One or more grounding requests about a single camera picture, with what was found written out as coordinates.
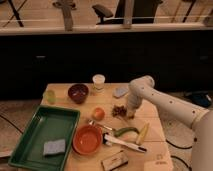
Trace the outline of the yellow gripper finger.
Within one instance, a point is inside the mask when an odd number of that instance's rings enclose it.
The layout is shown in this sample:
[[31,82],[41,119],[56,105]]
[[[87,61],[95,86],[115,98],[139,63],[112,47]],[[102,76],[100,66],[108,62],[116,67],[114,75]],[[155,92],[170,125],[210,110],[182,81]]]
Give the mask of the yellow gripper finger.
[[133,119],[135,117],[135,111],[134,110],[127,110],[127,118]]

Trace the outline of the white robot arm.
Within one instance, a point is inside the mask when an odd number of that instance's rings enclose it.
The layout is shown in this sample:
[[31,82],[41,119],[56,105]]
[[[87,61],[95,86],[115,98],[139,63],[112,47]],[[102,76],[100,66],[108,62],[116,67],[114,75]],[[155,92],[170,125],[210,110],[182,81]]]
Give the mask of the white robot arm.
[[132,80],[127,96],[127,117],[135,115],[142,100],[168,111],[173,117],[192,129],[196,141],[192,147],[192,171],[213,171],[213,110],[200,107],[154,88],[155,81],[149,76]]

